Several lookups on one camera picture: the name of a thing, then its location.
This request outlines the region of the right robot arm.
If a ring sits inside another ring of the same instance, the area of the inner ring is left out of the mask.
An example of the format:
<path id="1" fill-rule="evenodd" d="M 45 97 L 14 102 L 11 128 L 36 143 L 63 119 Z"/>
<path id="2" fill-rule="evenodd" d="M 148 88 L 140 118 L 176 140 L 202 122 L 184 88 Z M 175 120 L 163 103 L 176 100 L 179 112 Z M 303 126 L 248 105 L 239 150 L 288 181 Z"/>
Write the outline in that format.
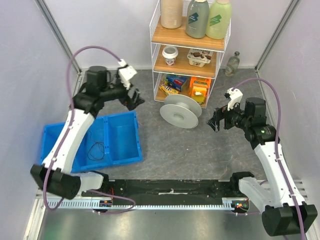
<path id="1" fill-rule="evenodd" d="M 235 197 L 246 195 L 261 213 L 262 224 L 271 236 L 287 236 L 306 232 L 318 216 L 313 204 L 307 204 L 300 194 L 284 161 L 282 146 L 276 137 L 277 130 L 267 124 L 266 102 L 262 98 L 249 97 L 244 109 L 237 102 L 232 108 L 227 105 L 216 108 L 207 124 L 215 131 L 237 127 L 260 160 L 270 190 L 260 185 L 249 172 L 234 173 L 229 191 Z"/>

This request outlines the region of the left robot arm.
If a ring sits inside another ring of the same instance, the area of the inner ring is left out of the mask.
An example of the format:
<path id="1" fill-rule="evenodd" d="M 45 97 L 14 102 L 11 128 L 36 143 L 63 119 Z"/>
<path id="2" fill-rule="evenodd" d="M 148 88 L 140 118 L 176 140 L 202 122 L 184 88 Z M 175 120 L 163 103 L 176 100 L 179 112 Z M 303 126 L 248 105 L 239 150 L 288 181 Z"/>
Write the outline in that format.
<path id="1" fill-rule="evenodd" d="M 106 196 L 110 185 L 104 176 L 95 172 L 72 174 L 76 153 L 106 102 L 118 100 L 132 111 L 144 103 L 140 92 L 133 87 L 131 79 L 137 71 L 129 64 L 117 69 L 115 80 L 104 66 L 91 66 L 85 72 L 85 82 L 72 97 L 66 122 L 55 144 L 42 164 L 34 164 L 30 174 L 38 187 L 47 193 L 72 200 L 78 193 L 92 190 L 99 197 Z"/>

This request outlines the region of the yellow candy bag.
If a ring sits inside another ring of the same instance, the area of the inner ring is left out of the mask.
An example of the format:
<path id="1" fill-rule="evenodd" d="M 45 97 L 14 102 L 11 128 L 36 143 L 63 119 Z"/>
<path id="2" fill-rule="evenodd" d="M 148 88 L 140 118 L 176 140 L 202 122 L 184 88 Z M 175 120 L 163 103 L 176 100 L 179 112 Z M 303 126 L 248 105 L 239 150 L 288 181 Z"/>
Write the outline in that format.
<path id="1" fill-rule="evenodd" d="M 179 94 L 179 91 L 166 85 L 165 83 L 162 83 L 159 85 L 159 90 L 161 92 L 163 92 L 166 96 L 169 96 L 169 95 L 177 95 Z"/>

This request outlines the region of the orange snack box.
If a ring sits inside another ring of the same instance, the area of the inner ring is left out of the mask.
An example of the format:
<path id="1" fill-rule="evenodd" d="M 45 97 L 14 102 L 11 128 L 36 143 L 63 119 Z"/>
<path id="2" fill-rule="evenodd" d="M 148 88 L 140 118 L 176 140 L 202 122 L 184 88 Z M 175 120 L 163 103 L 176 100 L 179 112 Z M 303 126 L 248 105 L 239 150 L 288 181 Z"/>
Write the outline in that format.
<path id="1" fill-rule="evenodd" d="M 211 86 L 211 78 L 192 76 L 189 83 L 189 95 L 198 104 L 205 103 Z"/>

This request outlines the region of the blue plastic compartment bin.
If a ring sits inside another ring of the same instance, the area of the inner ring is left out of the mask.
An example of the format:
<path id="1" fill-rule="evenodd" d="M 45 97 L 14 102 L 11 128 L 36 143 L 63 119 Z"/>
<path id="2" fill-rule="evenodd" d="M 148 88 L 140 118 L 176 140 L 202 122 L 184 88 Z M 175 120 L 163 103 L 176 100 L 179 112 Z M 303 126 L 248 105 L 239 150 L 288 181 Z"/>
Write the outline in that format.
<path id="1" fill-rule="evenodd" d="M 143 160 L 135 111 L 98 116 L 76 152 L 71 173 L 134 164 Z"/>

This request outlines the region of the blue snack box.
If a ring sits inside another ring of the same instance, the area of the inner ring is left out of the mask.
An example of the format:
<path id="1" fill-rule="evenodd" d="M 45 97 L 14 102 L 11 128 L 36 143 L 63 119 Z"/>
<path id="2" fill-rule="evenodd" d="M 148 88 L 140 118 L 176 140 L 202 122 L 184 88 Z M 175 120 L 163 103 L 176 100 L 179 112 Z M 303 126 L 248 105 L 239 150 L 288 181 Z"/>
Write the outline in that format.
<path id="1" fill-rule="evenodd" d="M 172 75 L 168 74 L 164 78 L 164 82 L 167 86 L 182 92 L 185 88 L 185 85 L 187 84 L 189 78 L 187 76 L 182 75 Z"/>

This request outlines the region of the clear glass bottle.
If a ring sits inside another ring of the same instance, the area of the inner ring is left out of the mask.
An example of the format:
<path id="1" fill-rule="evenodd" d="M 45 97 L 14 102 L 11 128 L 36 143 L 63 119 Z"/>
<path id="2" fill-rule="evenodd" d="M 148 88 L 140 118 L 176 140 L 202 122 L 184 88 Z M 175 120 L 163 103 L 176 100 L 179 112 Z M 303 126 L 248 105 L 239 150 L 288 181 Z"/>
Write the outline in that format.
<path id="1" fill-rule="evenodd" d="M 235 74 L 236 70 L 239 67 L 240 64 L 240 52 L 239 51 L 235 51 L 234 55 L 231 56 L 227 62 L 226 68 L 224 70 L 224 74 L 227 77 L 231 77 Z"/>

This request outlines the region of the white yogurt cup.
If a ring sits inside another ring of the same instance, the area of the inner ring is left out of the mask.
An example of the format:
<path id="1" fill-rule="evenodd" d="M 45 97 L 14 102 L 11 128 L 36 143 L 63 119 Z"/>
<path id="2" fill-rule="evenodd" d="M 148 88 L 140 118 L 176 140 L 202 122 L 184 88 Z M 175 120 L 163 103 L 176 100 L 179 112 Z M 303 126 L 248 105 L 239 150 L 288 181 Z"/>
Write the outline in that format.
<path id="1" fill-rule="evenodd" d="M 162 56 L 164 57 L 165 63 L 168 66 L 172 66 L 175 64 L 178 54 L 179 51 L 175 46 L 167 45 L 162 50 Z"/>

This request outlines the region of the chocolate dessert tub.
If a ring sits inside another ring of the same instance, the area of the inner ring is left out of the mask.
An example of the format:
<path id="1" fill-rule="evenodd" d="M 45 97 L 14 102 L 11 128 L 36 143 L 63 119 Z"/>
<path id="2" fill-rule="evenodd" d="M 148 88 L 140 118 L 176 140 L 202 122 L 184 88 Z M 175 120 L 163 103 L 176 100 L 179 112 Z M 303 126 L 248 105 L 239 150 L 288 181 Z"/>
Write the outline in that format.
<path id="1" fill-rule="evenodd" d="M 210 50 L 190 48 L 187 54 L 188 62 L 192 66 L 202 68 L 211 62 L 213 53 Z"/>

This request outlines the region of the beige bottle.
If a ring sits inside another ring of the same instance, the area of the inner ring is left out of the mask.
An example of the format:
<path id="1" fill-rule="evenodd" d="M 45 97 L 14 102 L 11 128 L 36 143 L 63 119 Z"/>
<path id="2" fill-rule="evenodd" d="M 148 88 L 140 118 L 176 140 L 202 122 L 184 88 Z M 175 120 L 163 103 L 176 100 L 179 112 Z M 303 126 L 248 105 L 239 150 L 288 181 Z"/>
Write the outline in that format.
<path id="1" fill-rule="evenodd" d="M 177 29 L 182 25 L 183 0 L 160 1 L 160 23 L 166 29 Z"/>

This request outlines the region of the grey green bottle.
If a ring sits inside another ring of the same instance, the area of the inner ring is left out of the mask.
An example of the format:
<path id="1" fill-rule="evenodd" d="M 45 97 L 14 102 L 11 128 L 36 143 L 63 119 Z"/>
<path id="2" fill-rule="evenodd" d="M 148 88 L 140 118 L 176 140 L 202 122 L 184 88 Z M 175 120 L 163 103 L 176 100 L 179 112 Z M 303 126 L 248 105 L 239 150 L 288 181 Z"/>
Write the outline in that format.
<path id="1" fill-rule="evenodd" d="M 191 0 L 186 15 L 185 33 L 195 39 L 206 35 L 210 7 L 207 0 Z"/>

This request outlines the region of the light green bottle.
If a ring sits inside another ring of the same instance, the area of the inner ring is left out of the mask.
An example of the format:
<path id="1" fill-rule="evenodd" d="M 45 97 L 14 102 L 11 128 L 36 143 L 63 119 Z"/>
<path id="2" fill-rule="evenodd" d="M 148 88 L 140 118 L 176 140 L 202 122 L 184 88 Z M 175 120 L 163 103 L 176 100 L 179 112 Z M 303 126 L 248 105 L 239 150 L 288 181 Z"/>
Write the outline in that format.
<path id="1" fill-rule="evenodd" d="M 205 34 L 215 40 L 225 37 L 232 16 L 230 0 L 215 0 L 209 9 Z"/>

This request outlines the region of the left aluminium frame post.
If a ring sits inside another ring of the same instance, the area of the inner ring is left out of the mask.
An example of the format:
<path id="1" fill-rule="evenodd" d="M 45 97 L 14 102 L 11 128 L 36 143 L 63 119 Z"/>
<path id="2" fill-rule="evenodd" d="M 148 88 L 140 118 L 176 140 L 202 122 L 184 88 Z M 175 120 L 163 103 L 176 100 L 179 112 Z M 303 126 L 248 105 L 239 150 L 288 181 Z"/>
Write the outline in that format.
<path id="1" fill-rule="evenodd" d="M 38 8 L 40 9 L 43 17 L 45 18 L 46 22 L 48 23 L 50 29 L 52 30 L 54 36 L 56 37 L 59 45 L 62 47 L 62 50 L 66 54 L 67 58 L 69 60 L 71 60 L 71 65 L 73 66 L 75 71 L 78 74 L 80 74 L 82 72 L 82 69 L 79 66 L 79 64 L 77 63 L 77 61 L 72 58 L 73 53 L 72 53 L 72 51 L 71 51 L 71 49 L 70 49 L 70 47 L 64 37 L 62 31 L 60 30 L 53 14 L 51 13 L 46 1 L 45 0 L 35 0 L 35 3 L 37 4 Z"/>

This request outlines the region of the aluminium frame post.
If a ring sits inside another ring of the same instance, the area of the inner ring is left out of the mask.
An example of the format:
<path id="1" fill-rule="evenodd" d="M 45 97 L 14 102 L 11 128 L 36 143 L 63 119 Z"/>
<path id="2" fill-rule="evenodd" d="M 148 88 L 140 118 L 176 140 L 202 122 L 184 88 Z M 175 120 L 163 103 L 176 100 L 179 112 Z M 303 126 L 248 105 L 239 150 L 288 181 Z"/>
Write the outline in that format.
<path id="1" fill-rule="evenodd" d="M 285 29 L 286 25 L 288 24 L 290 18 L 292 17 L 294 11 L 296 10 L 300 2 L 301 2 L 300 0 L 291 0 L 289 2 L 284 14 L 282 15 L 266 47 L 264 48 L 257 64 L 254 67 L 256 73 L 258 73 L 262 68 L 262 66 L 264 65 L 265 61 L 267 60 L 267 57 L 271 53 L 272 49 L 277 43 L 279 37 L 281 36 L 283 30 Z"/>
<path id="2" fill-rule="evenodd" d="M 75 71 L 78 74 L 80 74 L 82 72 L 82 69 L 79 66 L 79 64 L 77 63 L 77 61 L 72 58 L 73 53 L 72 53 L 72 51 L 71 51 L 71 49 L 70 49 L 70 47 L 64 37 L 62 31 L 60 30 L 53 14 L 51 13 L 46 1 L 45 0 L 35 0 L 35 3 L 37 4 L 38 8 L 40 9 L 43 17 L 45 18 L 46 22 L 48 23 L 50 29 L 52 30 L 54 36 L 56 37 L 59 45 L 62 47 L 62 50 L 66 54 L 67 58 L 69 60 L 71 60 L 71 65 L 73 66 Z"/>

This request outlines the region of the right aluminium frame post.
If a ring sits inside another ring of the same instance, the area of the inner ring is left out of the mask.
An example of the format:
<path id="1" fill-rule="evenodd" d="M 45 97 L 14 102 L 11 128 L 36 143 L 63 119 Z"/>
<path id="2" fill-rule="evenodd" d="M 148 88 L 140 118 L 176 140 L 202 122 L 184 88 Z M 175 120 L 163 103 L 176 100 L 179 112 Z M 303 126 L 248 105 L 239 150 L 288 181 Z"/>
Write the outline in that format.
<path id="1" fill-rule="evenodd" d="M 294 11 L 296 10 L 300 2 L 301 2 L 300 0 L 291 0 L 289 2 L 284 14 L 282 15 L 266 47 L 264 48 L 257 64 L 254 67 L 256 73 L 258 73 L 262 68 L 262 66 L 264 65 L 265 61 L 267 60 L 267 57 L 271 53 L 272 49 L 277 43 L 279 37 L 281 36 L 283 30 L 285 29 L 286 25 L 288 24 L 290 18 L 292 17 Z"/>

